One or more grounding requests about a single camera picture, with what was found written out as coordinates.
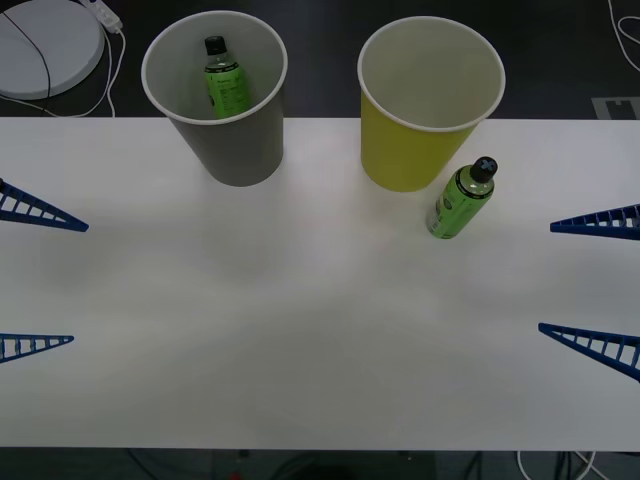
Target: white cable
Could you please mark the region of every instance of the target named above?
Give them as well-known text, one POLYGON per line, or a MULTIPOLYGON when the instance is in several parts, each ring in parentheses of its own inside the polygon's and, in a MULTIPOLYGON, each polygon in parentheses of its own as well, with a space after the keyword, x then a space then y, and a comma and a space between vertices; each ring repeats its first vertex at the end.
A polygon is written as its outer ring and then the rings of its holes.
MULTIPOLYGON (((573 452, 573 453, 575 453, 576 455, 578 455, 578 457, 580 458, 580 460, 582 460, 584 463, 586 463, 586 464, 588 464, 588 463, 589 463, 589 460, 587 460, 587 459, 585 458, 585 456, 584 456, 584 455, 582 455, 580 452, 573 452)), ((593 465, 593 462, 591 462, 591 467, 590 467, 590 468, 591 468, 591 470, 593 470, 593 473, 595 473, 596 475, 598 475, 602 480, 609 480, 609 479, 607 478, 607 476, 606 476, 604 473, 602 473, 600 470, 598 470, 598 469, 595 467, 595 465, 593 465)))
POLYGON ((522 466, 522 452, 521 451, 517 451, 516 452, 516 460, 518 460, 518 468, 520 469, 520 473, 522 474, 522 476, 525 478, 525 480, 531 480, 531 477, 529 477, 529 475, 527 475, 527 472, 524 471, 524 467, 522 466))
POLYGON ((616 21, 613 18, 613 5, 611 5, 611 0, 607 0, 607 1, 609 2, 609 15, 611 16, 611 26, 613 27, 613 33, 616 34, 616 38, 618 39, 618 45, 620 45, 620 50, 622 50, 622 54, 624 55, 624 58, 627 59, 627 62, 629 62, 629 65, 631 65, 638 72, 640 72, 640 67, 638 67, 635 63, 633 63, 629 58, 629 55, 627 55, 627 51, 624 49, 624 45, 622 44, 622 39, 620 38, 620 33, 622 33, 629 40, 632 40, 637 44, 640 44, 640 41, 638 39, 633 38, 627 32, 622 30, 622 27, 620 26, 623 20, 640 20, 640 18, 639 17, 622 17, 620 20, 618 20, 618 23, 616 24, 616 21))
POLYGON ((111 116, 112 117, 116 116, 116 109, 113 106, 113 101, 111 100, 111 87, 115 83, 116 78, 118 78, 118 73, 120 72, 120 65, 122 64, 122 58, 124 57, 124 51, 127 48, 127 40, 126 40, 122 30, 120 30, 118 27, 116 27, 116 32, 118 33, 118 35, 120 35, 122 37, 122 51, 120 52, 120 58, 118 59, 118 64, 116 65, 116 71, 113 72, 113 79, 111 80, 111 83, 109 84, 109 87, 107 88, 107 100, 109 101, 109 106, 111 107, 111 116))
MULTIPOLYGON (((602 478, 602 480, 609 480, 600 470, 598 470, 596 467, 593 466, 593 461, 596 458, 596 452, 591 452, 591 455, 589 456, 588 460, 580 452, 574 452, 574 453, 578 455, 578 457, 580 457, 580 460, 582 460, 584 463, 587 464, 585 469, 574 480, 582 480, 584 477, 587 476, 587 474, 589 473, 589 470, 593 470, 593 472, 596 475, 598 475, 600 478, 602 478)), ((518 468, 520 469, 520 473, 522 474, 522 476, 525 478, 525 480, 531 480, 531 477, 527 475, 527 472, 524 471, 524 467, 522 466, 522 452, 520 451, 516 452, 516 460, 518 461, 518 468)))
MULTIPOLYGON (((104 86, 104 91, 102 92, 102 96, 100 97, 100 100, 98 100, 98 102, 91 107, 90 110, 84 112, 84 113, 80 113, 78 115, 56 115, 53 112, 50 112, 49 110, 44 110, 44 112, 48 115, 51 115, 52 117, 56 117, 56 118, 80 118, 80 117, 85 117, 87 115, 89 115, 91 112, 93 112, 96 108, 98 108, 98 106, 102 103, 102 100, 104 100, 105 95, 108 95, 110 90, 111 90, 111 85, 113 84, 113 81, 111 79, 111 66, 112 66, 112 55, 111 55, 111 42, 109 41, 109 36, 107 35, 107 32, 103 29, 102 30, 102 34, 104 35, 104 39, 107 41, 107 46, 108 46, 108 52, 109 52, 109 70, 107 72, 107 83, 104 86)), ((124 50, 123 52, 120 54, 120 61, 122 61, 122 55, 124 54, 124 50)), ((15 98, 9 98, 9 97, 5 97, 4 95, 0 95, 0 98, 2 100, 6 100, 8 102, 13 102, 13 103, 19 103, 20 105, 24 105, 26 107, 31 107, 31 108, 35 108, 37 110, 42 110, 41 107, 34 105, 33 103, 29 103, 29 102, 24 102, 22 100, 17 100, 15 98)), ((113 108, 113 105, 111 104, 111 102, 109 102, 111 105, 111 116, 115 117, 115 110, 113 108)))
POLYGON ((589 470, 591 470, 591 467, 593 467, 593 461, 596 458, 596 452, 591 452, 591 455, 589 455, 589 461, 587 462, 587 466, 584 468, 584 470, 582 471, 582 473, 580 473, 580 475, 578 475, 575 480, 582 480, 584 477, 587 476, 587 474, 589 473, 589 470))

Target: paper cup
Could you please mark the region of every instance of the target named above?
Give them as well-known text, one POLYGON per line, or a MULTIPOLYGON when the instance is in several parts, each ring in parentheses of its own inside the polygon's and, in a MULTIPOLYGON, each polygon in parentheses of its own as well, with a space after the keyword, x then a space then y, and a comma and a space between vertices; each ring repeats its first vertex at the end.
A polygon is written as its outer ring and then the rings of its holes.
POLYGON ((491 44, 437 17, 404 18, 374 33, 360 52, 358 79, 362 165, 399 192, 429 185, 505 87, 491 44))
POLYGON ((276 31, 238 12, 192 15, 164 30, 142 61, 142 85, 213 177, 247 186, 271 175, 282 161, 282 84, 287 51, 276 31), (204 39, 224 37, 245 69, 253 107, 222 120, 207 93, 204 39))

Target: bottle label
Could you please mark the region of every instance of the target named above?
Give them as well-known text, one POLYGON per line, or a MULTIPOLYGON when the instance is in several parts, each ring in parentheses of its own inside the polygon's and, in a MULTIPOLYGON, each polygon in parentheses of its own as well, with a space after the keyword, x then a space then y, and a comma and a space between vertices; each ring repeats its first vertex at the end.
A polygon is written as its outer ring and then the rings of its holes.
POLYGON ((244 70, 237 63, 208 69, 207 87, 219 119, 232 117, 250 108, 249 88, 244 70))
POLYGON ((438 238, 453 238, 464 226, 469 223, 473 216, 478 213, 482 206, 487 203, 493 191, 483 196, 469 196, 460 187, 460 174, 458 170, 447 187, 436 201, 433 210, 427 217, 427 228, 438 238))

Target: gray paper cup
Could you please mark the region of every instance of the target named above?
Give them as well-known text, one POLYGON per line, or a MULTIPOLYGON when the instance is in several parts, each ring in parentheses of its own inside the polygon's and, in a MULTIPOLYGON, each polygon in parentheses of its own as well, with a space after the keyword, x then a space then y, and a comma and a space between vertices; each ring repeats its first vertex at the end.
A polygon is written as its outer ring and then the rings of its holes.
POLYGON ((164 30, 142 61, 142 85, 209 173, 233 186, 266 179, 282 161, 282 84, 287 50, 276 31, 262 20, 239 12, 192 15, 164 30), (216 120, 207 93, 204 39, 224 37, 245 69, 252 108, 216 120))

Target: white round device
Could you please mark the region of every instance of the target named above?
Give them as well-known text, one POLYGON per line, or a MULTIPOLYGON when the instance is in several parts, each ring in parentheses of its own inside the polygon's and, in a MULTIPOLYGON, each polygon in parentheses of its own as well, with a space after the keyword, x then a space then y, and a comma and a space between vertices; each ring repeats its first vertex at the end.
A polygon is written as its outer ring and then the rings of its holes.
MULTIPOLYGON (((76 86, 100 61, 102 27, 83 6, 68 0, 32 0, 6 13, 46 59, 51 96, 76 86)), ((0 94, 20 100, 47 96, 42 58, 4 15, 0 15, 0 94)))

